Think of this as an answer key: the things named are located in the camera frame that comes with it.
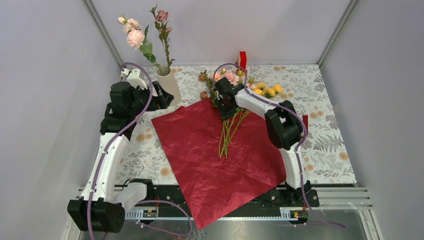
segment vase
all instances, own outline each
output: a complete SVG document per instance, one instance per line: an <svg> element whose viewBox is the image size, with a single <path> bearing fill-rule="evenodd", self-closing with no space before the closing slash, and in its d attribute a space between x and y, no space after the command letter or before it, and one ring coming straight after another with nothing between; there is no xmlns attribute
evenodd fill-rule
<svg viewBox="0 0 424 240"><path fill-rule="evenodd" d="M175 106L181 101L180 89L177 85L177 80L171 69L167 66L161 66L156 70L157 81L167 93L173 95L173 100L170 106Z"/></svg>

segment gray floor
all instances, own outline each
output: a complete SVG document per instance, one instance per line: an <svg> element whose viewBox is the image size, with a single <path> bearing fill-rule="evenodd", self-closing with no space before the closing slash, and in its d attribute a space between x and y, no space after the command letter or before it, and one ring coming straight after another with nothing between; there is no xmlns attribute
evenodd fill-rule
<svg viewBox="0 0 424 240"><path fill-rule="evenodd" d="M287 221L216 221L202 230L195 229L190 236L178 237L153 229L140 228L134 221L127 222L119 233L110 233L107 240L365 240L360 216L354 210L325 210L324 219L347 226L346 231L333 229L325 225L306 227L282 227L291 225ZM309 222L317 221L313 216ZM187 221L155 221L155 227L184 233L189 229ZM95 234L100 240L103 233ZM89 240L87 232L80 240Z"/></svg>

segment vase with flowers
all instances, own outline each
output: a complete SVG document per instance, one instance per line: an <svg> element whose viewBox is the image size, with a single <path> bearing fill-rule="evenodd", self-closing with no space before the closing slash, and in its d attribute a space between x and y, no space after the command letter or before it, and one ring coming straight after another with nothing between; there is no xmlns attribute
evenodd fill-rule
<svg viewBox="0 0 424 240"><path fill-rule="evenodd" d="M171 71L171 65L175 59L170 59L170 44L169 37L172 27L168 26L168 15L169 12L159 10L156 13L156 8L153 7L149 12L154 16L154 27L159 33L159 39L165 50L166 65L162 66L156 62L156 57L153 54L153 45L147 37L149 31L149 25L146 26L142 31L142 26L135 19L127 19L124 14L118 18L118 22L123 25L123 31L127 34L126 42L130 47L139 49L143 56L155 67L157 67L156 75L157 81L162 88L169 94L174 96L173 101L170 103L171 106L178 104L181 101L181 93L178 88L177 81L174 73Z"/></svg>

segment red paper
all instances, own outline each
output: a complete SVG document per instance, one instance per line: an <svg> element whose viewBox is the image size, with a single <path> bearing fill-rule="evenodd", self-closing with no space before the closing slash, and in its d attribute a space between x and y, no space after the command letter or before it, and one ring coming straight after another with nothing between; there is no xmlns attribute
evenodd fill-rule
<svg viewBox="0 0 424 240"><path fill-rule="evenodd" d="M286 180L280 151L253 112L232 137L228 158L218 156L223 124L209 99L152 122L198 229Z"/></svg>

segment floral pattern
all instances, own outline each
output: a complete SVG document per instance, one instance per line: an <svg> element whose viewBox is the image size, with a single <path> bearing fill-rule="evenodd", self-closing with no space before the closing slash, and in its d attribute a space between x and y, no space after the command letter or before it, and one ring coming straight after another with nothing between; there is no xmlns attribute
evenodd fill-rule
<svg viewBox="0 0 424 240"><path fill-rule="evenodd" d="M181 102L168 109L146 112L138 121L121 159L116 181L122 184L127 179L152 179L154 184L176 185L161 142L156 135L151 119L175 111L180 106L189 106L201 100L200 93L207 91L204 82L198 80L200 72L213 73L217 66L174 66ZM147 67L147 72L155 80L156 68ZM293 103L297 114L309 115L309 134L301 147L303 166L308 179L313 184L356 183L345 143L337 124L333 106L330 103L326 86L317 65L250 65L248 76L255 83L280 84L283 92L273 98Z"/></svg>

